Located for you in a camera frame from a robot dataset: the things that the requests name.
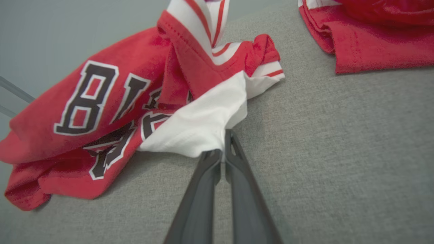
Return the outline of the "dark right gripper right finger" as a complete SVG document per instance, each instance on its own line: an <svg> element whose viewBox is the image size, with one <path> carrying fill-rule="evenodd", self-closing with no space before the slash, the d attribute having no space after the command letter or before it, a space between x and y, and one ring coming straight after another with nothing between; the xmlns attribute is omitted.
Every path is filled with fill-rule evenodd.
<svg viewBox="0 0 434 244"><path fill-rule="evenodd" d="M232 129L225 134L226 180L232 189L235 244L282 244L241 143Z"/></svg>

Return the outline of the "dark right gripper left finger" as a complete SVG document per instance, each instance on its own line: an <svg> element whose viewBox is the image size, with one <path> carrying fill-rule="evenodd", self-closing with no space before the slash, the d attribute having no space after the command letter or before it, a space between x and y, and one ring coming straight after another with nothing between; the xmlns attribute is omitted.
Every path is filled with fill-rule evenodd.
<svg viewBox="0 0 434 244"><path fill-rule="evenodd" d="M212 244L215 186L221 178L222 151L200 155L172 221L165 244Z"/></svg>

